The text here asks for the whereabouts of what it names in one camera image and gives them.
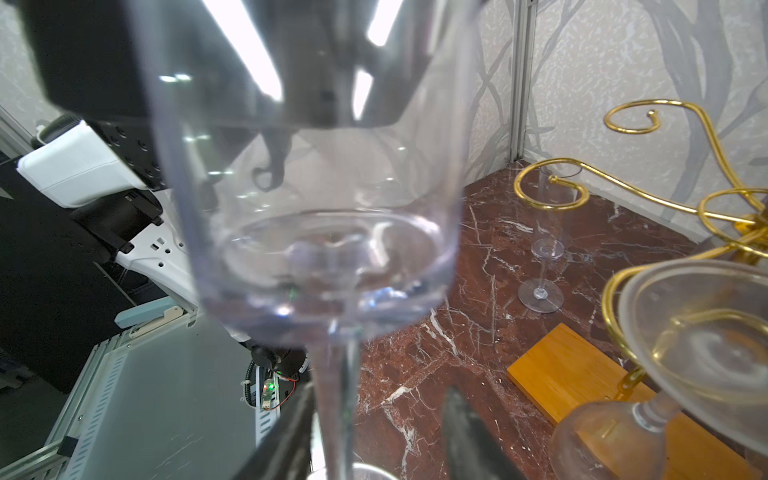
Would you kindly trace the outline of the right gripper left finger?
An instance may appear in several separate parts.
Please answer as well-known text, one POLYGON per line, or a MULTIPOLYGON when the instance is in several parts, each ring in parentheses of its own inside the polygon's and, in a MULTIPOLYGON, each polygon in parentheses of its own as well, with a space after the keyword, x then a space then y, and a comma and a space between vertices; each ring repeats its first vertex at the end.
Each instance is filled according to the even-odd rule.
POLYGON ((239 471, 236 480, 305 480, 310 474, 315 390, 312 382, 300 387, 296 404, 282 414, 239 471))

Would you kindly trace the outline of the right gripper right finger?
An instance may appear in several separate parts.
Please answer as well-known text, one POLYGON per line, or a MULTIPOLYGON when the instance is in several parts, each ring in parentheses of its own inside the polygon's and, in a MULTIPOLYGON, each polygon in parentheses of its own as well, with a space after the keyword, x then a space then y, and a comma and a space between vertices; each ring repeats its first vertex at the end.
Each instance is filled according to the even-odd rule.
POLYGON ((455 388, 446 391, 442 404, 442 444, 452 480, 526 479, 455 388))

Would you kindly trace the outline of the clear wine glass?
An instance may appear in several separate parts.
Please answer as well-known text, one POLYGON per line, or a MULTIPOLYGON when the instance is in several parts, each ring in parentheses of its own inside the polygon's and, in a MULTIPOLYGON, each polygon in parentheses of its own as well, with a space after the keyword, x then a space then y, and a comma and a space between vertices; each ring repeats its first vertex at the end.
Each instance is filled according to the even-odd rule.
MULTIPOLYGON (((576 200, 578 192, 569 187, 550 183, 548 177, 556 175, 575 181, 582 169, 573 165, 554 165, 538 168, 527 175, 536 181, 536 188, 527 193, 535 200, 547 204, 565 204, 576 200)), ((565 253, 570 243, 571 211, 537 210, 531 244, 531 253, 540 263, 536 278, 524 281, 519 290, 521 303, 537 313, 549 314, 561 308, 564 297, 560 288, 548 279, 549 270, 565 253)))
POLYGON ((353 475, 360 345, 455 269, 478 1, 128 1, 205 310, 309 356, 353 475))

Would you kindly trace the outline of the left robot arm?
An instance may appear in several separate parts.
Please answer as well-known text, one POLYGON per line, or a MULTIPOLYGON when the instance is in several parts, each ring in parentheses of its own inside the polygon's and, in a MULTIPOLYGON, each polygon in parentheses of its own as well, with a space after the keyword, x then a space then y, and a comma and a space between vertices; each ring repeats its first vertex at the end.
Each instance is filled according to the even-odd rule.
MULTIPOLYGON (((23 1, 49 99, 75 117, 19 171, 65 208, 169 184, 149 129, 135 36, 116 1, 23 1)), ((223 180, 278 189, 294 135, 385 127, 404 114, 429 58, 424 1, 157 1, 179 49, 158 83, 202 117, 174 171, 186 207, 211 212, 223 180)))

